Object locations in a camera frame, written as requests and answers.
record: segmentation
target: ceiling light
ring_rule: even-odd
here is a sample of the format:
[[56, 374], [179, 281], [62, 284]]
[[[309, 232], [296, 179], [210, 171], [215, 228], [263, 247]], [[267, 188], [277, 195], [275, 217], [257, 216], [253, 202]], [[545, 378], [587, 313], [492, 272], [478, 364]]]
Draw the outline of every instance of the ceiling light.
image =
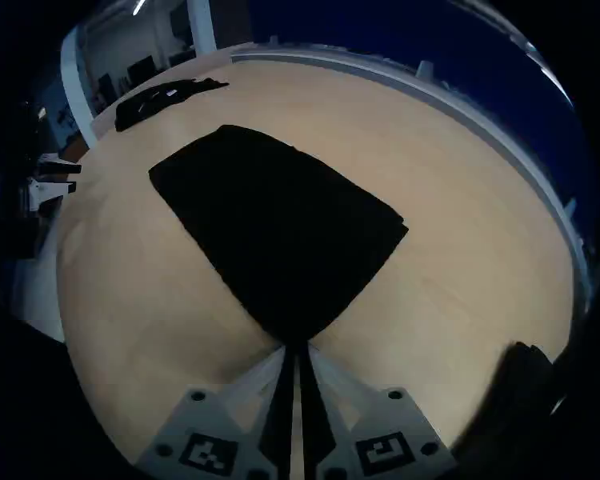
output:
[[145, 4], [146, 0], [139, 0], [134, 8], [134, 15], [137, 15], [142, 6]]

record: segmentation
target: desk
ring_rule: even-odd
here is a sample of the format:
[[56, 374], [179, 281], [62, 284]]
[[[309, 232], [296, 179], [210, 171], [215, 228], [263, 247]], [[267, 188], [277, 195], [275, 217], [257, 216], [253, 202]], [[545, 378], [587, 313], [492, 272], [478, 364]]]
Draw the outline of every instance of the desk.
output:
[[363, 381], [401, 385], [450, 445], [514, 341], [566, 345], [572, 264], [542, 201], [455, 120], [370, 80], [242, 62], [230, 85], [104, 135], [62, 206], [66, 344], [105, 431], [134, 461], [189, 385], [217, 388], [275, 348], [150, 184], [147, 171], [225, 123], [311, 154], [410, 228], [314, 344]]

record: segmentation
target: black fabric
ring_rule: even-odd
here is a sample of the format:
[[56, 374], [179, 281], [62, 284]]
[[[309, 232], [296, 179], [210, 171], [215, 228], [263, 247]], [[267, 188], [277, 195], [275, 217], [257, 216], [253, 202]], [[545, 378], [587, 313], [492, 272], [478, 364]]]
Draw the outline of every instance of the black fabric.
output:
[[216, 82], [206, 78], [195, 80], [177, 80], [152, 86], [124, 102], [115, 109], [115, 129], [122, 132], [142, 120], [147, 120], [175, 103], [184, 102], [191, 95], [215, 90], [228, 83]]
[[238, 126], [149, 175], [236, 298], [285, 343], [335, 320], [407, 232], [391, 207], [324, 163]]

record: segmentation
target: black object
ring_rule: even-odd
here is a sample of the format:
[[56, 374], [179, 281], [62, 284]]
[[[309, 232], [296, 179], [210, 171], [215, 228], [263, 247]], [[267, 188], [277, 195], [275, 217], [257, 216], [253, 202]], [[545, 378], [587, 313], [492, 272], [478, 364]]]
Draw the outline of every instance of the black object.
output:
[[150, 179], [245, 309], [285, 343], [335, 320], [407, 232], [324, 163], [239, 126], [192, 142]]
[[137, 95], [120, 103], [115, 110], [115, 129], [122, 132], [136, 123], [153, 117], [175, 103], [184, 102], [191, 95], [215, 90], [228, 83], [216, 82], [206, 78], [200, 82], [195, 80], [177, 80], [152, 86]]
[[537, 449], [559, 397], [553, 367], [536, 346], [516, 342], [500, 361], [478, 414], [456, 441], [453, 455], [467, 478], [493, 478]]
[[105, 99], [107, 105], [113, 105], [118, 100], [118, 96], [115, 93], [114, 84], [111, 81], [109, 74], [104, 74], [98, 79], [98, 89]]
[[134, 63], [126, 70], [129, 72], [129, 78], [133, 85], [132, 88], [135, 88], [158, 74], [158, 70], [155, 68], [154, 58], [151, 55]]

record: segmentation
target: white wall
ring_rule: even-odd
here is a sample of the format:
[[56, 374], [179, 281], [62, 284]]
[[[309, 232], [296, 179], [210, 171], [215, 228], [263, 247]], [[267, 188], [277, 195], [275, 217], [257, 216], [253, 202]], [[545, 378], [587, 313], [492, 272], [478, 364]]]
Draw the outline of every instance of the white wall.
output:
[[98, 140], [91, 129], [93, 113], [85, 96], [80, 74], [78, 72], [78, 28], [74, 27], [62, 41], [60, 49], [60, 76], [65, 89], [66, 100], [71, 108], [82, 137], [89, 148], [93, 148]]
[[110, 25], [89, 32], [86, 55], [94, 81], [104, 74], [111, 81], [118, 95], [119, 79], [129, 77], [127, 67], [151, 55], [156, 68], [168, 68], [162, 59], [156, 39], [162, 46], [164, 59], [182, 51], [184, 43], [171, 33], [170, 12], [182, 0], [147, 0], [134, 17], [121, 14]]

